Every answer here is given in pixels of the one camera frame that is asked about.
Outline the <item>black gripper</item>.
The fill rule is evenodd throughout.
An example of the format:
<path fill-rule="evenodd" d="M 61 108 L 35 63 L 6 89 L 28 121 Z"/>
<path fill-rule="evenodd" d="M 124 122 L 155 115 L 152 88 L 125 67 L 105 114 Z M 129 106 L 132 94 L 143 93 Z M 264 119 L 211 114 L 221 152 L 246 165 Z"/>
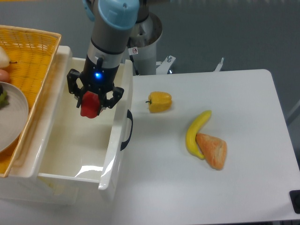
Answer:
<path fill-rule="evenodd" d="M 106 108 L 112 109 L 122 98 L 124 89 L 114 86 L 114 80 L 119 66 L 106 68 L 103 58 L 99 58 L 96 63 L 86 56 L 82 73 L 75 69 L 70 69 L 67 74 L 67 86 L 70 94 L 77 99 L 76 107 L 79 108 L 83 101 L 83 96 L 87 91 L 98 95 L 99 115 Z M 78 87 L 77 80 L 82 81 L 83 86 Z M 107 93 L 112 91 L 112 97 L 107 99 Z"/>

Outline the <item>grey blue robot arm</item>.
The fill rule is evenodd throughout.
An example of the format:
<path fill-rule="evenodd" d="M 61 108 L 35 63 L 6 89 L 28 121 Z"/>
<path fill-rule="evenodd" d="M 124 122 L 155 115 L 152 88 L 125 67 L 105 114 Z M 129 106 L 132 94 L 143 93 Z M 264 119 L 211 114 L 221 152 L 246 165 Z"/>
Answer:
<path fill-rule="evenodd" d="M 71 69 L 67 74 L 68 91 L 77 99 L 81 116 L 93 119 L 122 98 L 124 89 L 116 87 L 114 80 L 131 31 L 146 4 L 141 0 L 84 2 L 94 16 L 90 45 L 82 72 Z"/>

